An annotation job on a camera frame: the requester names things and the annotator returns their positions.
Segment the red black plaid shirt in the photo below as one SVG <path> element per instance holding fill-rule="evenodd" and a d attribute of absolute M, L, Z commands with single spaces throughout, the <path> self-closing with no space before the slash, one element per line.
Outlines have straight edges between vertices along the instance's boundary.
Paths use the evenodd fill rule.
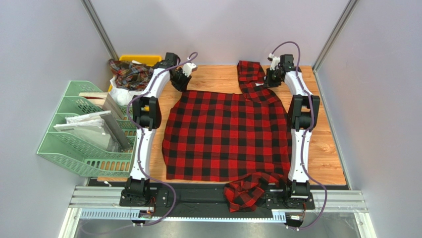
<path fill-rule="evenodd" d="M 230 212 L 250 212 L 286 182 L 292 138 L 260 63 L 239 61 L 239 94 L 188 90 L 171 108 L 162 155 L 167 179 L 224 182 Z"/>

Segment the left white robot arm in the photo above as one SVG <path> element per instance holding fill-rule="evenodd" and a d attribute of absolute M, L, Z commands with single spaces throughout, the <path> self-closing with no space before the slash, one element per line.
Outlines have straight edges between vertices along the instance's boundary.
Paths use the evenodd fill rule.
<path fill-rule="evenodd" d="M 150 182 L 154 178 L 150 173 L 150 160 L 154 137 L 162 121 L 158 98 L 168 82 L 179 91 L 186 89 L 197 68 L 192 62 L 197 56 L 198 53 L 193 52 L 182 62 L 178 55 L 166 53 L 165 59 L 154 66 L 146 88 L 128 103 L 126 113 L 137 129 L 137 139 L 135 159 L 120 197 L 122 206 L 146 206 L 153 200 Z"/>

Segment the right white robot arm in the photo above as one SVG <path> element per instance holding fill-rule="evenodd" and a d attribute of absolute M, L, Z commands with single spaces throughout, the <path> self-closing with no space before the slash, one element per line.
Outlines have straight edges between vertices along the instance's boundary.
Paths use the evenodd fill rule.
<path fill-rule="evenodd" d="M 311 196 L 309 147 L 312 131 L 317 123 L 320 97 L 313 95 L 306 86 L 299 67 L 293 62 L 293 55 L 276 57 L 269 54 L 268 60 L 270 67 L 266 70 L 264 87 L 278 87 L 285 83 L 292 95 L 287 116 L 287 126 L 292 137 L 292 154 L 284 202 L 288 207 L 295 207 L 307 202 Z"/>

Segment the yellow plastic bin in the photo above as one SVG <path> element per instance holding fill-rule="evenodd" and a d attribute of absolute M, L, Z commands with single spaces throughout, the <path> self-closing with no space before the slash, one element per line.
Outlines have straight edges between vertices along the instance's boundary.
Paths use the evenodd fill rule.
<path fill-rule="evenodd" d="M 148 66 L 153 66 L 162 60 L 161 56 L 144 56 L 144 55 L 123 55 L 117 60 L 132 61 L 134 63 L 143 63 Z"/>

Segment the multicolour plaid shirt in bin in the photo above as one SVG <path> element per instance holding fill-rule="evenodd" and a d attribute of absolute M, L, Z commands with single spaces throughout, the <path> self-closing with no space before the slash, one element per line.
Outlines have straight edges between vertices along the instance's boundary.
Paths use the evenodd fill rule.
<path fill-rule="evenodd" d="M 150 82 L 154 69 L 143 63 L 109 59 L 107 62 L 116 88 L 129 91 L 143 91 Z"/>

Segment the white cloth in bin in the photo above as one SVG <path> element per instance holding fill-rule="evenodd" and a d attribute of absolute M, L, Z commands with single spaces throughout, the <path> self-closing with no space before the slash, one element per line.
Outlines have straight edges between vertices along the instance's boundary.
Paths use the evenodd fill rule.
<path fill-rule="evenodd" d="M 139 96 L 145 93 L 143 90 L 131 91 L 124 88 L 118 88 L 115 80 L 116 80 L 116 76 L 113 76 L 113 78 L 110 80 L 110 88 L 109 88 L 108 93 L 111 95 L 114 101 L 120 106 L 127 106 L 134 96 Z"/>

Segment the brown book in rack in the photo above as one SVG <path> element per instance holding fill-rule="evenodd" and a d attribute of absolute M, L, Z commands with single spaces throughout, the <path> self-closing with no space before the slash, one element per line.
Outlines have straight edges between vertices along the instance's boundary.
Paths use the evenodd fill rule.
<path fill-rule="evenodd" d="M 111 97 L 108 92 L 81 92 L 79 96 L 103 110 L 108 110 L 111 107 Z"/>

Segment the papers in file rack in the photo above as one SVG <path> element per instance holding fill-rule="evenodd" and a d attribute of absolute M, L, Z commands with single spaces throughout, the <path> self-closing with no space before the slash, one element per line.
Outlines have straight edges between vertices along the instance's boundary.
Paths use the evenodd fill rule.
<path fill-rule="evenodd" d="M 53 126 L 57 132 L 70 133 L 108 152 L 123 152 L 132 148 L 123 129 L 111 111 L 66 117 L 66 123 Z"/>

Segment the green plastic file rack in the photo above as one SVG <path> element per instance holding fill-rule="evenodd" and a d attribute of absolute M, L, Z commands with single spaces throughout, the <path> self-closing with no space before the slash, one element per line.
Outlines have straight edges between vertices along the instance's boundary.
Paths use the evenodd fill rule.
<path fill-rule="evenodd" d="M 100 92 L 90 81 L 70 81 L 37 150 L 37 155 L 82 177 L 129 177 L 134 153 L 108 152 L 77 136 L 58 132 L 56 124 L 64 124 L 67 117 L 101 111 L 101 108 L 80 97 L 82 92 Z"/>

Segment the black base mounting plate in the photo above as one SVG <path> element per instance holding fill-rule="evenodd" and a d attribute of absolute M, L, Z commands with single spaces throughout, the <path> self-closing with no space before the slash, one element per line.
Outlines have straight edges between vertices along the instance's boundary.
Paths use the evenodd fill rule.
<path fill-rule="evenodd" d="M 228 200 L 220 183 L 172 183 L 175 193 L 167 186 L 150 183 L 151 196 L 155 198 L 155 214 L 161 216 L 176 202 L 170 217 L 183 218 L 270 218 L 272 209 L 286 209 L 284 191 L 269 185 L 258 200 L 255 211 L 230 212 Z"/>

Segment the aluminium rail frame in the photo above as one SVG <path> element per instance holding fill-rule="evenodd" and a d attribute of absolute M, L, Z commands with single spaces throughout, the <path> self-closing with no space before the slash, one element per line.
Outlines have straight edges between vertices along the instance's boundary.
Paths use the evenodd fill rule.
<path fill-rule="evenodd" d="M 315 215 L 313 225 L 318 225 L 323 216 L 330 214 L 353 214 L 356 228 L 361 237 L 374 238 L 374 231 L 363 194 L 359 190 L 348 190 L 341 186 L 311 187 L 311 196 L 304 206 L 296 208 L 272 209 L 270 218 L 183 218 L 170 217 L 176 202 L 163 215 L 155 214 L 155 205 L 121 206 L 120 186 L 78 186 L 74 189 L 69 203 L 69 212 L 76 212 L 78 218 L 129 220 L 129 221 L 183 221 L 183 222 L 246 222 L 246 223 L 284 223 L 294 214 Z"/>

